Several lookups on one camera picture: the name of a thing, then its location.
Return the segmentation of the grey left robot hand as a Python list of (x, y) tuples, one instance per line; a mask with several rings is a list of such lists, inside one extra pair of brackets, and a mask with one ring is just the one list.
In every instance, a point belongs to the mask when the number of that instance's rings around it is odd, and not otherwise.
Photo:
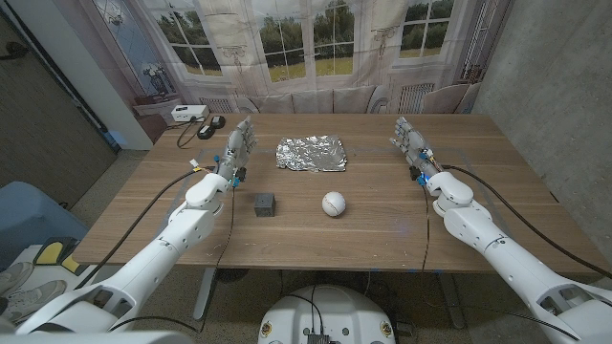
[(230, 132), (216, 174), (227, 180), (237, 179), (242, 183), (246, 179), (249, 155), (256, 144), (251, 117), (246, 117)]

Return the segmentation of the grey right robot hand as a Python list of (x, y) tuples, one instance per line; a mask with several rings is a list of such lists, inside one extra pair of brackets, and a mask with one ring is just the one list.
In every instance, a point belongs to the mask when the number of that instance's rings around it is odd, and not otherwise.
[(433, 175), (443, 171), (430, 145), (406, 118), (398, 117), (394, 134), (395, 136), (389, 140), (404, 154), (408, 165), (412, 168), (412, 173), (417, 174), (416, 179), (423, 177), (427, 181)]

